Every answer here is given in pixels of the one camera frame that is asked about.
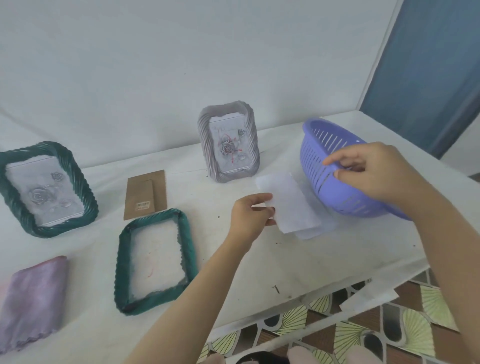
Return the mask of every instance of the plastic colander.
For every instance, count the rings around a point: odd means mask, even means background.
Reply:
[[[324,205],[342,215],[374,218],[392,213],[409,220],[396,207],[376,201],[336,179],[333,172],[343,168],[339,163],[334,162],[329,166],[322,164],[323,160],[336,150],[365,141],[324,119],[307,120],[303,124],[303,131],[305,136],[300,149],[300,162],[315,194]]]

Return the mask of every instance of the blue curtain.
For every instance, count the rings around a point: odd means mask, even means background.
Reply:
[[[480,112],[480,1],[405,0],[360,110],[440,158]]]

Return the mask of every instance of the white wall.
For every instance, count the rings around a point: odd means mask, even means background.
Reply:
[[[395,0],[15,0],[0,11],[0,149],[91,166],[198,142],[243,100],[259,129],[353,110]]]
[[[467,176],[480,173],[480,115],[460,135],[441,160]]]

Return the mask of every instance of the gray wavy frame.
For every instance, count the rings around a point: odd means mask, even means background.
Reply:
[[[252,156],[252,163],[248,167],[223,173],[220,171],[218,162],[215,159],[213,139],[208,124],[212,117],[222,117],[234,112],[238,112],[247,117],[245,130],[249,140],[248,150]],[[238,178],[251,177],[258,171],[258,168],[260,167],[260,151],[258,150],[257,128],[255,126],[253,109],[249,104],[243,101],[235,101],[225,105],[207,106],[200,112],[197,125],[198,133],[200,134],[200,143],[202,144],[202,149],[204,151],[205,162],[207,163],[210,177],[216,182],[225,183]]]

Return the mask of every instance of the picture frame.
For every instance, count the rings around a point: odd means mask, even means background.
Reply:
[[[185,279],[176,286],[163,291],[154,291],[144,298],[135,299],[131,293],[132,277],[132,233],[134,230],[167,220],[173,220],[178,226],[178,243],[180,244],[182,268]],[[115,268],[114,300],[124,315],[138,315],[160,304],[177,299],[198,274],[195,249],[193,247],[190,225],[187,216],[176,208],[137,218],[128,223],[119,236],[117,265]]]
[[[204,108],[197,122],[210,177],[225,183],[253,176],[260,166],[253,109],[243,101]]]
[[[56,142],[0,152],[0,194],[25,232],[39,238],[88,225],[98,216],[72,152]]]

